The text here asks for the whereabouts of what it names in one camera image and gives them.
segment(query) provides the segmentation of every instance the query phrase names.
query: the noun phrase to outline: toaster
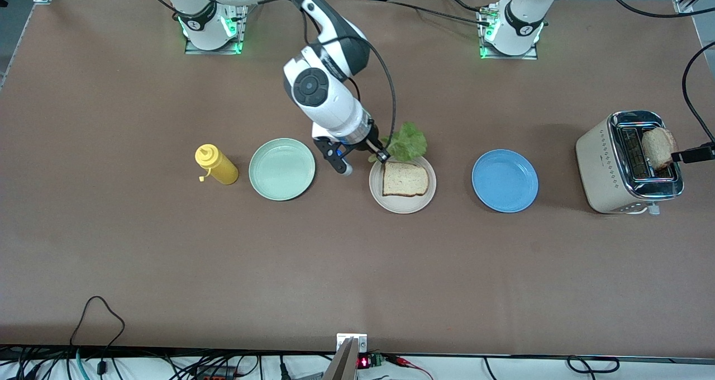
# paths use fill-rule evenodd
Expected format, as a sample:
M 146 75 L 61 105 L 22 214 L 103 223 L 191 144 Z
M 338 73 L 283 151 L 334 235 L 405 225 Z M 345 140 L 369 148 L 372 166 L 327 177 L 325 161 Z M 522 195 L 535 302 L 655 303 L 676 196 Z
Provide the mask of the toaster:
M 655 171 L 643 153 L 643 133 L 665 127 L 653 112 L 635 110 L 608 116 L 576 142 L 585 196 L 603 214 L 660 213 L 659 202 L 683 192 L 678 164 Z

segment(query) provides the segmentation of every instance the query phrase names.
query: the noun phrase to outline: white plate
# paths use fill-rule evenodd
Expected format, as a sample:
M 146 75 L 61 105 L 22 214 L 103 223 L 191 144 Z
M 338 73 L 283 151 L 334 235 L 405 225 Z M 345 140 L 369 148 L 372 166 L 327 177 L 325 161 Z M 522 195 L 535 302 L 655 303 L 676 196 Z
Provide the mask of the white plate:
M 435 190 L 437 189 L 437 176 L 427 159 L 420 156 L 409 163 L 419 165 L 427 170 L 429 185 L 425 195 L 416 195 L 414 197 L 383 195 L 383 164 L 377 162 L 373 164 L 373 168 L 370 170 L 370 192 L 375 197 L 375 201 L 382 205 L 384 209 L 396 214 L 411 214 L 427 207 L 427 204 L 432 201 L 432 197 L 435 196 Z

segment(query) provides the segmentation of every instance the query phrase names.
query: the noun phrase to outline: yellow bottle cap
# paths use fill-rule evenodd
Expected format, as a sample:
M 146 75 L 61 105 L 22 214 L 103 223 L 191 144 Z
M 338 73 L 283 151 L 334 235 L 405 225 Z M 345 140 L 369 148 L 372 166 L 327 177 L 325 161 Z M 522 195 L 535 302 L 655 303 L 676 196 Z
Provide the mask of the yellow bottle cap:
M 204 144 L 196 150 L 196 163 L 204 169 L 216 168 L 221 163 L 221 151 L 212 144 Z

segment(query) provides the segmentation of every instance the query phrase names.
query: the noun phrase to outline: teal cable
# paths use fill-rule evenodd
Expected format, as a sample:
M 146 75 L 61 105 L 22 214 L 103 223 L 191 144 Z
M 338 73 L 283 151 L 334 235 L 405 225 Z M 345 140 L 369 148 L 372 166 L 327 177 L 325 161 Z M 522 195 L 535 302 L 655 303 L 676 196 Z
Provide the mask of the teal cable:
M 84 380 L 89 380 L 89 376 L 87 375 L 87 372 L 84 371 L 84 367 L 82 366 L 82 359 L 79 357 L 79 349 L 77 349 L 77 353 L 74 354 L 74 358 L 77 360 L 79 372 L 82 373 L 82 377 L 84 377 Z

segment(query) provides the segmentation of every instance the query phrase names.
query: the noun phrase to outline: plate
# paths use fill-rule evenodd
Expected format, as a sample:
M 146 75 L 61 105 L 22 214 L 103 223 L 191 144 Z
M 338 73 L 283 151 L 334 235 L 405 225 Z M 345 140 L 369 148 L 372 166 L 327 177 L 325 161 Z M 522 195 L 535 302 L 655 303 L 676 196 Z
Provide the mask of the plate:
M 414 197 L 383 195 L 383 164 L 377 162 L 373 164 L 373 168 L 370 170 L 370 192 L 375 197 L 375 201 L 382 205 L 384 209 L 396 214 L 411 214 L 427 207 L 427 204 L 432 201 L 432 197 L 435 196 L 435 190 L 437 189 L 437 176 L 427 159 L 420 156 L 409 161 L 409 163 L 427 169 L 429 185 L 425 195 L 416 195 Z
M 472 186 L 479 199 L 493 210 L 519 212 L 536 199 L 538 177 L 520 154 L 494 149 L 474 164 Z
M 311 185 L 315 159 L 308 147 L 292 138 L 278 138 L 262 145 L 251 158 L 248 178 L 253 189 L 269 200 L 298 197 Z

